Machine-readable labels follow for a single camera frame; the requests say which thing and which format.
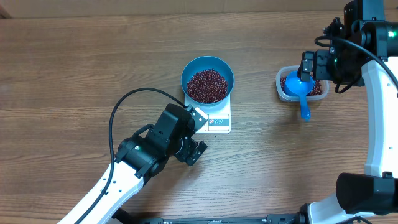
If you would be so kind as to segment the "blue measuring scoop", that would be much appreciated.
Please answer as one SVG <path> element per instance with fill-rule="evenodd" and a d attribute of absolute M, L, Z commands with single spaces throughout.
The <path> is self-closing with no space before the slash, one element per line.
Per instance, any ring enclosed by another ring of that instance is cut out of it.
<path fill-rule="evenodd" d="M 307 95 L 313 90 L 315 81 L 310 77 L 309 82 L 302 81 L 297 72 L 291 72 L 284 83 L 284 91 L 289 96 L 297 96 L 300 102 L 300 113 L 302 119 L 309 121 L 311 118 Z"/>

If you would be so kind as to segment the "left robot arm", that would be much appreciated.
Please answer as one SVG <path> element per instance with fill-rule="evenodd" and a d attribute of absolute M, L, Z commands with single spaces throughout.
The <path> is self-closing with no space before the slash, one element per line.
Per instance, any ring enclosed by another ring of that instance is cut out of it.
<path fill-rule="evenodd" d="M 164 169 L 170 157 L 194 165 L 207 146 L 192 136 L 207 120 L 208 115 L 198 107 L 168 104 L 155 125 L 142 127 L 119 145 L 114 164 L 61 223 L 107 223 Z"/>

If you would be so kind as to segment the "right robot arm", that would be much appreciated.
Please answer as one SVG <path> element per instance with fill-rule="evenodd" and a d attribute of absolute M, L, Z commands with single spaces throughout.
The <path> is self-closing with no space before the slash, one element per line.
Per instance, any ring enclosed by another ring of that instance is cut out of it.
<path fill-rule="evenodd" d="M 397 211 L 397 24 L 382 1 L 355 0 L 302 54 L 298 77 L 335 84 L 337 93 L 363 86 L 369 148 L 362 174 L 342 173 L 329 197 L 302 206 L 298 223 L 367 222 Z"/>

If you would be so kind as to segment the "white kitchen scale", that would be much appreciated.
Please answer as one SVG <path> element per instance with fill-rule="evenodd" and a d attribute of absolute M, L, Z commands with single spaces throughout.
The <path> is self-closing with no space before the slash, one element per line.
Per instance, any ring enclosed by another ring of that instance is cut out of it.
<path fill-rule="evenodd" d="M 190 99 L 187 95 L 184 97 L 185 105 L 199 107 L 208 115 L 205 125 L 197 131 L 197 134 L 229 134 L 231 132 L 231 97 L 216 104 L 202 104 Z"/>

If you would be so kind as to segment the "red beans in bowl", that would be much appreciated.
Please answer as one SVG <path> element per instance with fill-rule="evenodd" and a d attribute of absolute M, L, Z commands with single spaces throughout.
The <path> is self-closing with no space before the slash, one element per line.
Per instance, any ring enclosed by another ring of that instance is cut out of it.
<path fill-rule="evenodd" d="M 187 82 L 187 95 L 204 104 L 217 103 L 227 96 L 228 82 L 216 70 L 209 69 L 197 72 Z"/>

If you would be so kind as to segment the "teal bowl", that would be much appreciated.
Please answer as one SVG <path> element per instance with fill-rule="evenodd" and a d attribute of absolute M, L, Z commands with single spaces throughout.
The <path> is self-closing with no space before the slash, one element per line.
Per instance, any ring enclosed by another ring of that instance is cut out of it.
<path fill-rule="evenodd" d="M 226 79 L 226 81 L 228 82 L 227 96 L 229 96 L 231 94 L 232 89 L 234 87 L 234 83 L 235 83 L 234 73 L 233 73 L 231 67 L 224 60 L 222 60 L 218 57 L 207 55 L 207 56 L 201 56 L 201 57 L 193 59 L 183 69 L 183 72 L 181 74 L 181 87 L 182 87 L 182 90 L 185 95 L 187 95 L 187 92 L 186 92 L 187 82 L 192 78 L 192 76 L 194 76 L 194 74 L 196 74 L 197 72 L 200 72 L 203 70 L 209 70 L 209 69 L 216 70 Z"/>

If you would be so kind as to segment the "clear plastic bean container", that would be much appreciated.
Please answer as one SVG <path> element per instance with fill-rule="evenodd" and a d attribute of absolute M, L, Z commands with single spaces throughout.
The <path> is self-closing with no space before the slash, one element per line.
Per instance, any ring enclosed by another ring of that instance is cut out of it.
<path fill-rule="evenodd" d="M 298 69 L 299 69 L 298 65 L 292 65 L 292 66 L 283 67 L 277 72 L 277 75 L 275 77 L 275 83 L 276 83 L 277 93 L 281 101 L 288 103 L 299 102 L 299 98 L 297 96 L 290 96 L 284 92 L 284 90 L 282 89 L 283 84 L 281 82 L 282 78 L 287 77 L 292 72 L 297 72 Z M 307 101 L 318 101 L 325 98 L 330 89 L 329 82 L 325 80 L 320 80 L 320 89 L 321 89 L 320 95 L 307 96 Z"/>

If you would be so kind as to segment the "red beans in container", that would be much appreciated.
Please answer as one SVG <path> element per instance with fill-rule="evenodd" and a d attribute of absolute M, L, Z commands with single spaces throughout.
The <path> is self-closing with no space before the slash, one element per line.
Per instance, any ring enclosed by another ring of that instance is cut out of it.
<path fill-rule="evenodd" d="M 280 78 L 281 89 L 286 95 L 292 96 L 292 94 L 288 93 L 285 90 L 285 81 L 286 81 L 286 79 L 287 79 L 287 77 Z M 317 96 L 317 95 L 322 95 L 322 94 L 323 94 L 322 84 L 320 83 L 320 80 L 315 80 L 314 87 L 311 90 L 311 92 L 307 94 L 307 96 Z"/>

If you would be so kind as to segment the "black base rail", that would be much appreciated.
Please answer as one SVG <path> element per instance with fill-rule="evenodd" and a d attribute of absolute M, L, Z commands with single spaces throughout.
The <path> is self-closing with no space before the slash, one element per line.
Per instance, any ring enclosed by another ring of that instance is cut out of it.
<path fill-rule="evenodd" d="M 118 211 L 113 219 L 121 223 L 135 224 L 307 224 L 309 221 L 302 213 L 296 214 L 269 214 L 266 217 L 234 217 L 234 218 L 139 218 L 125 211 Z"/>

